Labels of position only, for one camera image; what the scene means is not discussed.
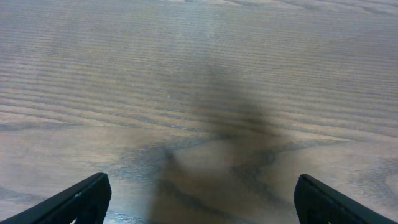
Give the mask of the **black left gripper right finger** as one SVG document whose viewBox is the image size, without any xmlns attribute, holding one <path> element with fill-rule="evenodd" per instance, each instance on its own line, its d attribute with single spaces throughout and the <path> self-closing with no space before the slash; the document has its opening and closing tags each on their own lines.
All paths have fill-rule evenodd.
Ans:
<svg viewBox="0 0 398 224">
<path fill-rule="evenodd" d="M 298 178 L 294 205 L 300 224 L 397 224 L 308 174 Z"/>
</svg>

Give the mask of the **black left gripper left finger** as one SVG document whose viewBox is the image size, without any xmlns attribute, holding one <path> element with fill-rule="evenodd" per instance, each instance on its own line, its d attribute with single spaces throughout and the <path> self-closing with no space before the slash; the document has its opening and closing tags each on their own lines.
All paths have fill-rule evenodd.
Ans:
<svg viewBox="0 0 398 224">
<path fill-rule="evenodd" d="M 99 172 L 1 224 L 103 224 L 110 200 L 108 175 Z"/>
</svg>

